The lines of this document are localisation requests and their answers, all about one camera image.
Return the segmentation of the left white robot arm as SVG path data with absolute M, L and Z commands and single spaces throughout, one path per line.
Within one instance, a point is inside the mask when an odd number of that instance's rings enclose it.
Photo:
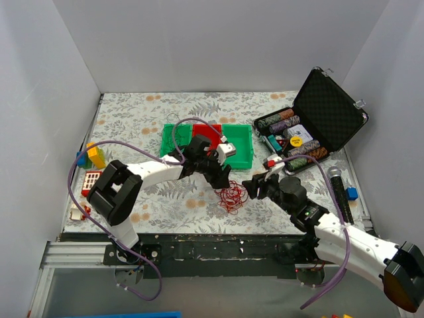
M 175 148 L 158 160 L 128 165 L 119 160 L 109 163 L 91 187 L 87 200 L 105 220 L 108 235 L 121 244 L 118 257 L 128 265 L 140 260 L 139 238 L 130 221 L 140 191 L 194 173 L 203 175 L 213 189 L 226 189 L 230 186 L 231 167 L 225 161 L 236 153 L 236 147 L 224 136 L 212 149 L 211 141 L 199 134 L 188 145 Z

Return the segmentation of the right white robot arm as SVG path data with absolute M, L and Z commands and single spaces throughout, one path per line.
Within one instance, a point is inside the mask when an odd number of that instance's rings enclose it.
M 313 238 L 300 246 L 307 263 L 319 259 L 354 272 L 380 288 L 399 308 L 415 313 L 423 303 L 423 253 L 413 243 L 374 237 L 310 200 L 299 178 L 257 174 L 242 182 L 252 199 L 268 198 L 297 229 Z

